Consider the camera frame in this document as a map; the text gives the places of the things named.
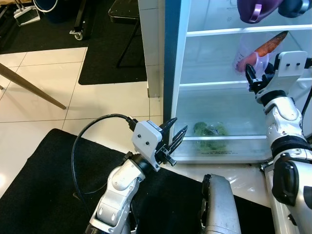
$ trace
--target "white tile floor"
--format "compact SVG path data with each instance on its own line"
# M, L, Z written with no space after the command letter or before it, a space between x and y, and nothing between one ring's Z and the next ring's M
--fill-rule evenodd
M53 128L72 134L93 119L111 113L162 123L158 98L147 97L147 83L80 85L79 73L87 48L0 55L0 63L43 89L67 109L62 110L0 76L0 197ZM85 138L107 147L133 151L131 131L124 121L109 119L93 126ZM225 176L233 193L265 206L264 176L256 166L177 165L177 173L200 181L205 174Z

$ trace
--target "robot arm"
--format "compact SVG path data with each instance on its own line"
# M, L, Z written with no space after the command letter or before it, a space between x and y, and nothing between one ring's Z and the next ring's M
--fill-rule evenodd
M176 164L170 154L181 144L187 126L181 129L170 145L163 142L163 136L173 126L177 118L157 126L151 121L137 122L133 119L132 142L139 154L127 154L125 163L116 167L107 179L107 189L100 199L89 221L85 234L129 234L127 225L131 201L138 191L139 183L149 171L159 171L161 163Z
M256 78L246 66L249 91L255 92L266 115L267 138L274 159L272 194L287 205L301 234L312 233L312 150L302 129L302 116L287 96L289 88L311 66L304 51L283 52L274 67Z

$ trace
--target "black floor mat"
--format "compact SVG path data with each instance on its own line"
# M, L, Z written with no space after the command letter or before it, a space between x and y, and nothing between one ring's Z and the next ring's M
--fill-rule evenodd
M106 84L146 81L142 37L133 38L120 68L117 61L129 39L134 25L112 23L108 10L114 0L100 0L95 23L79 84Z
M69 31L74 29L78 7L79 4L71 4L71 8L66 11L65 22L51 23L41 13L40 21L22 27L17 26L12 13L12 18L4 23L6 25L1 25L10 25L10 29L0 38L0 54L87 47L88 40L78 41L69 34Z
M72 194L71 149L76 136L53 129L0 199L0 230L5 234L82 234L89 218ZM105 183L123 154L82 139L76 163L83 191ZM104 191L86 198L94 210ZM197 234L201 183L165 169L152 172L134 199L138 234ZM271 210L235 196L242 234L273 234Z

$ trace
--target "black cable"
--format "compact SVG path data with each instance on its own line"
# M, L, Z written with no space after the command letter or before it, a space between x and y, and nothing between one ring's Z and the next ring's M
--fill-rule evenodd
M309 95L307 97L307 100L306 100L306 103L304 103L304 106L303 106L303 109L302 109L302 112L301 112L301 115L302 115L302 123L301 123L301 128L302 128L302 131L303 131L303 119L304 119L304 115L306 113L306 110L308 108L308 105L309 105L309 102L311 100L311 97L312 97L312 87L310 89L310 92L309 92Z
M95 194L95 193L97 193L98 191L104 189L104 188L106 187L106 185L107 185L107 182L105 182L105 184L103 184L101 187L99 187L99 188L96 189L96 190L89 191L89 192L81 192L81 193L82 193L83 195ZM77 193L73 193L73 196L74 196L74 198L77 198L79 201L81 201L80 198L77 196Z
M72 156L71 156L71 166L72 166L72 176L73 176L73 181L74 181L74 185L75 185L75 189L76 189L76 192L77 192L77 196L78 198L81 200L81 202L83 203L84 207L85 207L85 210L86 212L88 213L89 217L91 217L91 213L90 213L90 210L87 206L87 203L85 201L85 199L83 198L83 195L82 195L82 192L80 191L80 188L78 186L78 182L77 182L77 177L76 177L76 171L75 171L75 150L76 150L76 146L77 146L77 143L79 141L79 139L81 138L81 136L94 124L96 124L97 122L103 120L103 119L106 119L106 118L113 118L113 117L118 117L118 118L123 118L125 119L129 124L130 124L130 121L132 120L130 117L127 117L125 115L121 115L121 114L111 114L111 115L105 115L105 116L101 116L95 120L93 120L92 122L90 122L87 126L85 126L81 132L78 134L75 142L74 142L74 145L73 145L73 149L72 149Z

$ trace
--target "wooden table leg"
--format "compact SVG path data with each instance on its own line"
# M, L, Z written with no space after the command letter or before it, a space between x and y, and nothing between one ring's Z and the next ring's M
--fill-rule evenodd
M51 96L47 95L45 92L43 92L41 89L34 86L32 83L25 80L20 75L13 72L11 69L7 68L3 64L0 63L0 75L4 76L5 78L9 79L15 84L18 84L19 86L23 87L24 89L27 89L28 91L38 95L39 97L47 100L48 102L56 105L57 107L61 109L66 109L66 106L64 106L62 103L56 101Z

